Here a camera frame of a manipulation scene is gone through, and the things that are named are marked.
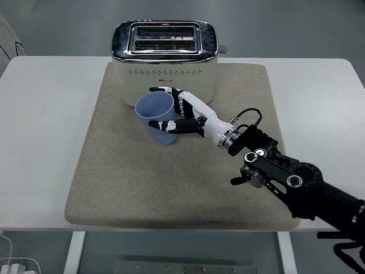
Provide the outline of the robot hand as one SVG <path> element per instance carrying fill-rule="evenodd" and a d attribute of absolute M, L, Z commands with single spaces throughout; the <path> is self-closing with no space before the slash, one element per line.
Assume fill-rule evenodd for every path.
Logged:
<path fill-rule="evenodd" d="M 170 134 L 198 133 L 203 138 L 210 138 L 220 147 L 237 132 L 232 124 L 220 120 L 215 111 L 189 91 L 174 87 L 151 87 L 149 90 L 170 94 L 175 113 L 183 116 L 182 119 L 169 121 L 152 120 L 148 122 L 150 127 Z"/>

